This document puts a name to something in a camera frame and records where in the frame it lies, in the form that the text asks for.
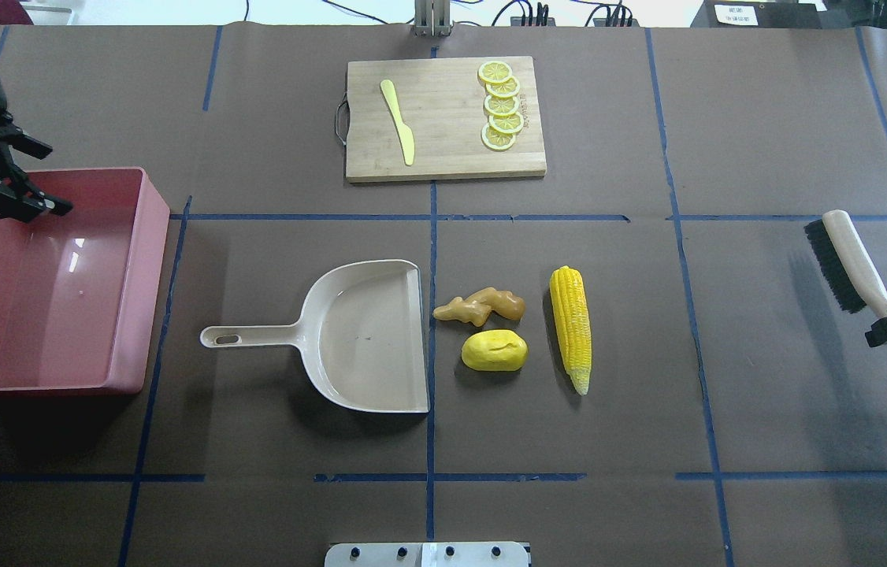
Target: toy corn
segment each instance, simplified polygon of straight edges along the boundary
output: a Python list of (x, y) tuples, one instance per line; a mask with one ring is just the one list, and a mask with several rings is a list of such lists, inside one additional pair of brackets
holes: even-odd
[(591, 318), (584, 279), (576, 269), (563, 266), (552, 273), (548, 290), (562, 366), (570, 374), (577, 394), (586, 395), (591, 387)]

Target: wooden cutting board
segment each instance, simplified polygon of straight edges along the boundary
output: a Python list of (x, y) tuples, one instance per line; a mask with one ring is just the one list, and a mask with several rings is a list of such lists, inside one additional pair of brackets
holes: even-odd
[[(478, 71), (485, 61), (505, 61), (520, 82), (524, 129), (505, 151), (482, 143), (488, 122), (486, 90)], [(398, 106), (415, 138), (415, 161), (405, 165), (401, 143), (380, 83), (390, 79)], [(461, 57), (436, 60), (351, 61), (347, 73), (350, 183), (459, 180), (545, 175), (545, 145), (530, 57)]]

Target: dustpan handle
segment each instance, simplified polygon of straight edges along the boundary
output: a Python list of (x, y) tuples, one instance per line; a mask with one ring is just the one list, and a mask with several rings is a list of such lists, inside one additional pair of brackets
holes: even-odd
[(246, 327), (205, 327), (199, 342), (209, 348), (239, 346), (299, 345), (299, 327), (293, 325), (251, 325)]

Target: metal bracket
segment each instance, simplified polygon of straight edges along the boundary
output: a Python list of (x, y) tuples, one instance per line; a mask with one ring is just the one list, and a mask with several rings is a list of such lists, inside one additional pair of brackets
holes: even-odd
[(451, 0), (415, 0), (412, 35), (451, 35)]
[(335, 109), (335, 137), (342, 143), (342, 147), (346, 147), (346, 136), (349, 134), (343, 134), (342, 130), (340, 130), (340, 125), (342, 124), (342, 108), (345, 108), (346, 114), (349, 114), (349, 93), (343, 94), (342, 102), (339, 103), (339, 108)]
[(530, 567), (530, 549), (519, 542), (336, 544), (325, 567)]

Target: lemon slice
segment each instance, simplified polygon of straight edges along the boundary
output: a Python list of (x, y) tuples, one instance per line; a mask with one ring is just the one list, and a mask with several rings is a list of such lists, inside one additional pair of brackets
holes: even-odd
[(486, 92), (501, 99), (515, 97), (520, 92), (520, 82), (516, 76), (511, 75), (509, 79), (498, 83), (498, 85), (497, 83), (486, 83)]
[(490, 116), (489, 125), (501, 134), (516, 134), (524, 129), (524, 117), (519, 112), (510, 116)]
[(497, 132), (489, 124), (482, 128), (482, 143), (486, 144), (489, 150), (504, 151), (509, 150), (510, 146), (517, 141), (516, 134), (504, 134)]
[(487, 85), (490, 83), (503, 83), (513, 76), (510, 66), (503, 61), (486, 61), (479, 68), (479, 79), (482, 79)]
[(517, 97), (501, 99), (487, 94), (484, 106), (486, 106), (486, 112), (493, 116), (510, 116), (520, 110), (520, 101), (517, 100)]

